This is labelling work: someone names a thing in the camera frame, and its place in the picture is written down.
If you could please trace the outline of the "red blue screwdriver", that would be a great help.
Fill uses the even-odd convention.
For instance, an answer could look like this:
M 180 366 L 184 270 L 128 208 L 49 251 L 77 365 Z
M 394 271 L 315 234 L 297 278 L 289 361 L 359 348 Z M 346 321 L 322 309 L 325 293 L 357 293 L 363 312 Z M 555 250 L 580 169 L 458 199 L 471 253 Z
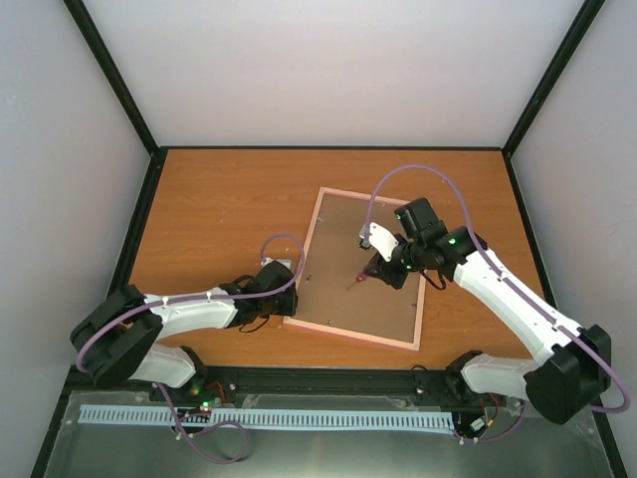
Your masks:
M 367 279 L 367 275 L 364 272 L 360 272 L 354 279 L 354 281 L 346 288 L 348 291 L 351 290 L 355 285 L 364 282 Z

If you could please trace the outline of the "pink wooden photo frame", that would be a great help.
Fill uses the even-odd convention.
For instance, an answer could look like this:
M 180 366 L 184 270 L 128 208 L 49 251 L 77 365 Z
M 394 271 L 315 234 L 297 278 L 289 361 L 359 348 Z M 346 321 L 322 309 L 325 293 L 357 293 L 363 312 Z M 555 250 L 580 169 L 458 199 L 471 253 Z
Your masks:
M 368 194 L 322 187 L 308 230 L 295 314 L 284 322 L 305 329 L 417 351 L 426 281 L 410 275 L 395 290 L 376 279 L 354 283 L 372 257 L 358 247 Z

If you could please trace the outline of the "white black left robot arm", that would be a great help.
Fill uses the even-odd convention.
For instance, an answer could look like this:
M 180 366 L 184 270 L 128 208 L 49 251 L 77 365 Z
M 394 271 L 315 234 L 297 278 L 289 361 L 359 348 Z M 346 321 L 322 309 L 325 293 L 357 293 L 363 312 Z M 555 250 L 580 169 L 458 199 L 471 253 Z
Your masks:
M 196 400 L 207 388 L 203 363 L 191 348 L 166 347 L 161 340 L 199 330 L 243 331 L 258 319 L 293 315 L 297 302 L 292 262 L 271 258 L 254 276 L 196 294 L 143 295 L 126 285 L 72 330 L 76 367 L 98 388 L 130 379 L 160 382 Z

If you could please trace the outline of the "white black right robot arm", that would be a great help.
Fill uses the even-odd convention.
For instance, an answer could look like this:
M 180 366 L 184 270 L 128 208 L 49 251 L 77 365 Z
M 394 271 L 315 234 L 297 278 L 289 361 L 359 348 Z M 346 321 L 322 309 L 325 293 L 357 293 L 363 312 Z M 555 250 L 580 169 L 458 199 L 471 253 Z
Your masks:
M 521 341 L 528 359 L 495 358 L 472 351 L 448 367 L 457 399 L 493 393 L 529 402 L 544 418 L 564 424 L 611 384 L 611 341 L 598 326 L 583 328 L 535 294 L 499 260 L 469 225 L 448 230 L 425 198 L 394 214 L 404 232 L 368 220 L 359 246 L 374 254 L 361 271 L 399 290 L 409 274 L 437 273 L 439 288 L 464 289 Z

